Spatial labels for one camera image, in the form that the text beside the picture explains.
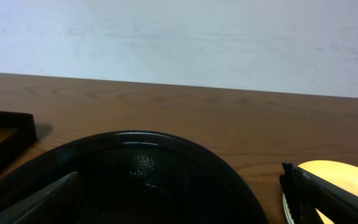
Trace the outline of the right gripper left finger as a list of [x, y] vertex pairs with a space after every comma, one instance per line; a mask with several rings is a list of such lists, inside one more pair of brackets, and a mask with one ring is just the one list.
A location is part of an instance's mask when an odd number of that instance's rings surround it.
[[0, 211], [0, 224], [76, 223], [81, 213], [81, 178], [71, 172]]

